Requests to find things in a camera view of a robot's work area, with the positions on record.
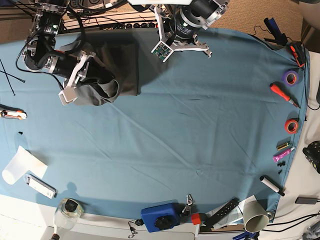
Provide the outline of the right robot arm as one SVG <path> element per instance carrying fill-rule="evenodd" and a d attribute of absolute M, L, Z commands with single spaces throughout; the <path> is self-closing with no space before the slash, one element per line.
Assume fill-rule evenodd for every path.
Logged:
<path fill-rule="evenodd" d="M 80 86 L 106 84 L 114 80 L 114 74 L 98 62 L 94 53 L 85 49 L 87 39 L 84 26 L 68 0 L 36 0 L 34 6 L 37 11 L 32 29 L 19 53 L 26 72 L 43 73 L 66 80 L 75 75 L 77 85 Z M 77 19 L 80 37 L 65 50 L 57 50 L 56 35 L 66 12 Z"/>

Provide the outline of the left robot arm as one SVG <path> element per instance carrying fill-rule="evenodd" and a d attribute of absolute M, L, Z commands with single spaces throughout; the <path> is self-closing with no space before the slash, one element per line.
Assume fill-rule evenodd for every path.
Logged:
<path fill-rule="evenodd" d="M 189 5 L 174 7 L 169 22 L 170 37 L 165 42 L 192 39 L 200 30 L 207 30 L 228 9 L 228 0 L 193 0 Z"/>

